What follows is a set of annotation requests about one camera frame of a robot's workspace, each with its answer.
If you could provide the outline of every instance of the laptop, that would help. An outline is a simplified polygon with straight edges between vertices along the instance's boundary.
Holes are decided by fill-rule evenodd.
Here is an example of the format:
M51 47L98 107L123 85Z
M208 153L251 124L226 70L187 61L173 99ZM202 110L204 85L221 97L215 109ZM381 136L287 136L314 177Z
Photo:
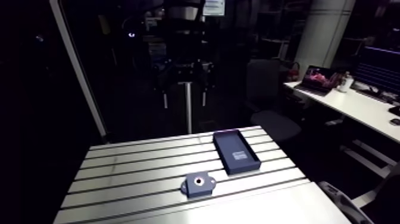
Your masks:
M334 70L308 66L304 78L295 89L312 92L317 95L326 96L333 88L337 87L342 74Z

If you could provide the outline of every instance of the computer monitor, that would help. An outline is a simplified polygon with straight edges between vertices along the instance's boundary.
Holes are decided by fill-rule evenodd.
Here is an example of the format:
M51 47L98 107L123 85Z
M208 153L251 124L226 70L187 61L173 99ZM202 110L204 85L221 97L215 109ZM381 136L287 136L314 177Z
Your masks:
M354 72L356 81L400 96L400 52L365 47Z

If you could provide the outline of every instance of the label on box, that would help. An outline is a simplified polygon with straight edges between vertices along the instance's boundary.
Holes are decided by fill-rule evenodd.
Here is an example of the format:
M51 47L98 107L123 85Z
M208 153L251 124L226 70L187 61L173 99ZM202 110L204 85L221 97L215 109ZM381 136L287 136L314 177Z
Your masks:
M244 160L247 158L247 155L244 151L238 151L238 152L234 152L232 153L233 158L235 158L235 160Z

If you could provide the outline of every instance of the dark blue block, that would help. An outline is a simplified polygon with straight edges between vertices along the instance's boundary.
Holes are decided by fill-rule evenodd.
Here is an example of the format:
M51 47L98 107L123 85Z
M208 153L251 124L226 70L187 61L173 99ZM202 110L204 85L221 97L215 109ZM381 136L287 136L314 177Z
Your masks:
M260 168L260 160L238 130L216 132L213 142L229 175Z
M207 172L189 173L180 190L188 198L210 195L217 182Z

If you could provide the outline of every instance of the metal pole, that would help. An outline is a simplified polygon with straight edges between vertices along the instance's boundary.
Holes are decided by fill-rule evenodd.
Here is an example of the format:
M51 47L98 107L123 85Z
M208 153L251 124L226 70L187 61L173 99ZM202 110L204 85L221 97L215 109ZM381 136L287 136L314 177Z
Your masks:
M167 94L163 94L164 95L164 108L168 109L168 99L167 99Z
M92 91L90 90L90 87L86 81L83 68L80 66L79 58L75 52L74 45L72 43L72 39L67 28L67 24L64 21L61 6L58 3L58 0L50 0L50 6L54 14L55 21L57 22L58 29L60 30L62 40L64 41L65 48L67 49L68 56L70 57L72 66L74 68L75 75L82 89L83 95L86 98L86 102L89 106L90 112L92 113L93 119L95 120L97 129L99 130L100 135L104 138L107 134L107 131L105 130L105 126L103 124L100 111L97 108L95 99L92 95Z
M185 82L187 132L192 133L192 83Z
M203 92L203 107L205 107L205 101L206 101L207 94Z

